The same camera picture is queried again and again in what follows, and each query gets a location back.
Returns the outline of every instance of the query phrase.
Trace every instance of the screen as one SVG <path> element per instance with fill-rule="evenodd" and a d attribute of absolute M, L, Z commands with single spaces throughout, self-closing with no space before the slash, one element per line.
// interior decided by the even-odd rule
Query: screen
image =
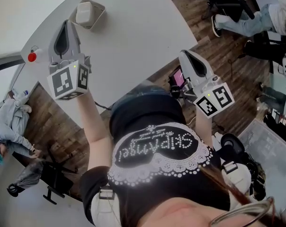
<path fill-rule="evenodd" d="M 173 75 L 176 84 L 180 87 L 183 85 L 183 83 L 185 82 L 184 77 L 183 77 L 183 72 L 181 69 L 177 70 L 177 72 Z"/>

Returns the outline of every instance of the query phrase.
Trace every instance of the person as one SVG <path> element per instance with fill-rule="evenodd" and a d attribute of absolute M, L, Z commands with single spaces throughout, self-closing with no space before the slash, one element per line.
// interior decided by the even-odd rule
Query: person
<path fill-rule="evenodd" d="M 212 16 L 213 32 L 217 37 L 222 29 L 233 31 L 246 37 L 254 36 L 262 31 L 272 31 L 286 35 L 286 0 L 278 0 L 278 4 L 267 4 L 255 13 L 254 19 L 249 19 L 243 12 L 238 22 L 230 17 L 217 14 Z"/>
<path fill-rule="evenodd" d="M 121 221 L 117 226 L 122 227 L 215 226 L 216 217 L 234 208 L 231 199 L 249 203 L 222 180 L 220 157 L 212 145 L 212 121 L 197 110 L 193 131 L 179 102 L 163 88 L 143 83 L 117 101 L 109 122 L 112 137 L 91 93 L 77 101 L 90 146 L 81 196 L 87 219 L 97 227 L 112 227 L 92 217 L 100 207 L 92 200 L 107 184 L 118 196 Z M 248 219 L 255 217 L 238 215 L 216 226 L 248 226 Z M 271 226 L 272 217 L 262 221 Z M 283 226 L 277 218 L 273 223 Z"/>
<path fill-rule="evenodd" d="M 243 53 L 262 60 L 272 60 L 283 65 L 286 54 L 284 44 L 258 44 L 248 40 L 243 48 Z"/>
<path fill-rule="evenodd" d="M 262 95 L 256 98 L 257 102 L 266 103 L 270 108 L 276 109 L 286 115 L 286 95 L 265 86 L 261 82 L 259 88 L 262 91 Z"/>
<path fill-rule="evenodd" d="M 41 153 L 23 137 L 28 113 L 32 111 L 29 105 L 25 105 L 27 100 L 27 95 L 15 96 L 7 99 L 0 108 L 0 164 L 8 153 L 17 152 L 29 158 L 37 158 Z"/>

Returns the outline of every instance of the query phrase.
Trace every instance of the sneaker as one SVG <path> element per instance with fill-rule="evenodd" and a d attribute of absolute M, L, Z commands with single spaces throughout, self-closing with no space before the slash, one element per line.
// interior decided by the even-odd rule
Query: sneaker
<path fill-rule="evenodd" d="M 25 113 L 29 113 L 30 114 L 32 112 L 32 108 L 29 105 L 22 105 L 20 108 Z"/>
<path fill-rule="evenodd" d="M 259 82 L 259 89 L 260 89 L 260 91 L 263 91 L 263 88 L 264 88 L 264 84 L 262 82 Z"/>
<path fill-rule="evenodd" d="M 222 31 L 221 31 L 221 29 L 218 29 L 215 25 L 215 15 L 211 16 L 211 23 L 213 25 L 213 32 L 214 32 L 215 36 L 221 37 Z"/>

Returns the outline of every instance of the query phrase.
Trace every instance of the eyeglasses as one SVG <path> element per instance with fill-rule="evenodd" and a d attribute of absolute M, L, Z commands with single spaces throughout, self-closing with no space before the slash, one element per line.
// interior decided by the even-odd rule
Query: eyeglasses
<path fill-rule="evenodd" d="M 273 207 L 274 213 L 274 199 L 268 199 L 260 202 L 246 204 L 242 207 L 236 208 L 216 217 L 211 223 L 210 227 L 246 227 L 250 226 L 264 215 L 269 209 Z"/>

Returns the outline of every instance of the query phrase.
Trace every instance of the desk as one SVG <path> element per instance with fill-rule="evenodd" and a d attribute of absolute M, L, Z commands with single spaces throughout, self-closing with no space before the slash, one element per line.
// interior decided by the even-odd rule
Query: desk
<path fill-rule="evenodd" d="M 33 33 L 21 51 L 27 55 L 34 45 L 47 48 L 58 26 L 81 0 L 65 0 Z M 106 7 L 104 27 L 95 33 L 77 26 L 81 52 L 91 56 L 89 89 L 105 106 L 116 100 L 177 58 L 183 49 L 197 45 L 190 28 L 171 0 L 93 0 Z M 47 63 L 26 63 L 50 93 Z M 81 127 L 76 100 L 57 102 Z"/>

